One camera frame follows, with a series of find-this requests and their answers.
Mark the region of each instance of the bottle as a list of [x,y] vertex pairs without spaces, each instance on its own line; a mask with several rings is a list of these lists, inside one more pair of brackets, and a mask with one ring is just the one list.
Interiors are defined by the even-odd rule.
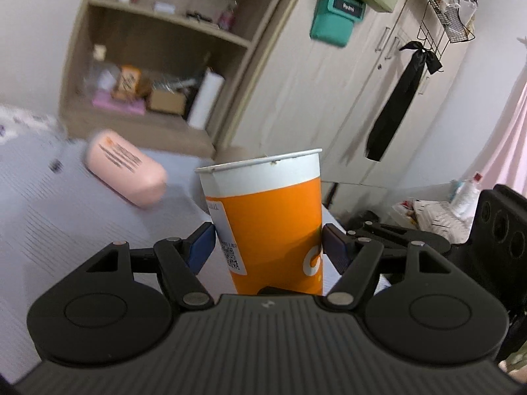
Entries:
[[89,100],[93,99],[99,89],[110,92],[121,73],[118,67],[105,62],[105,59],[106,46],[96,44],[93,47],[92,59],[83,83],[83,94]]
[[220,29],[224,31],[230,31],[234,24],[234,9],[236,7],[236,2],[234,3],[234,6],[228,5],[226,10],[223,11],[223,13],[220,16],[220,19],[218,20],[218,26]]
[[459,188],[454,199],[450,202],[450,210],[456,217],[462,217],[471,208],[471,205],[478,200],[482,178],[483,176],[476,172],[472,179],[466,180]]

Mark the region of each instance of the pink curtain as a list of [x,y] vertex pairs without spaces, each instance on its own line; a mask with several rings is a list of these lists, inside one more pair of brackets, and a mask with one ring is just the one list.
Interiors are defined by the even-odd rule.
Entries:
[[483,188],[505,184],[527,196],[527,84],[507,130],[481,174]]

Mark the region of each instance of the cardboard box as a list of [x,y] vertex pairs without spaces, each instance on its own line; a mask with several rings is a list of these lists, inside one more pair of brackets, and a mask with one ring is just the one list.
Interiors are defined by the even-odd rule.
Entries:
[[152,111],[179,114],[185,113],[186,97],[180,92],[153,90],[148,99],[148,108]]

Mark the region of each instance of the wooden shelf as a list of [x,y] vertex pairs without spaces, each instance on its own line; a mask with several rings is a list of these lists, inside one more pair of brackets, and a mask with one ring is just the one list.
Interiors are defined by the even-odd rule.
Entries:
[[86,139],[96,130],[109,128],[136,147],[198,157],[214,154],[207,132],[189,127],[180,116],[149,111],[144,116],[128,115],[93,107],[78,96],[69,99],[63,114],[72,138]]
[[185,16],[182,16],[180,14],[154,12],[150,8],[138,6],[135,4],[121,3],[115,0],[88,0],[88,4],[94,7],[104,7],[107,9],[120,10],[128,13],[135,13],[143,16],[148,16],[149,18],[159,19],[170,23],[175,23],[176,25],[190,28],[213,37],[217,37],[221,40],[237,44],[241,47],[249,48],[251,46],[251,42],[249,40],[241,38],[235,34],[229,33],[228,31],[213,28],[207,25],[206,22],[198,22],[193,19],[187,19]]

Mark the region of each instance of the orange paper cup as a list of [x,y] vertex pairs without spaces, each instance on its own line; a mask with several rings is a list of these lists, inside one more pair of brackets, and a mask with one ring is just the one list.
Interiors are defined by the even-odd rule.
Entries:
[[239,294],[322,294],[321,151],[196,170]]

